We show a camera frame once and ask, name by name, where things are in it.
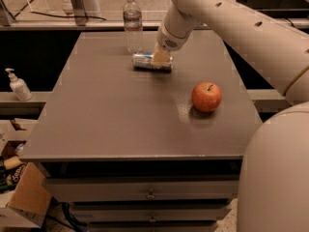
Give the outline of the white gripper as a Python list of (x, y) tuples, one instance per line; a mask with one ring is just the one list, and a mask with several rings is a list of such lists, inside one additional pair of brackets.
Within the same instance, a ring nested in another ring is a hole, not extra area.
[(151, 60), (151, 66), (155, 70), (171, 70), (171, 52), (178, 51), (186, 43), (187, 35), (174, 36), (168, 31), (164, 22), (161, 22), (157, 30), (156, 42), (154, 46), (154, 54)]

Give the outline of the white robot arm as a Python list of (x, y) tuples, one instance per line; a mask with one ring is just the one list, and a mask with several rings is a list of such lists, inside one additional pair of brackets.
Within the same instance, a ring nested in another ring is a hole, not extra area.
[(290, 104), (263, 123), (239, 176), (238, 232), (309, 232), (309, 37), (233, 0), (171, 0), (155, 64), (206, 23)]

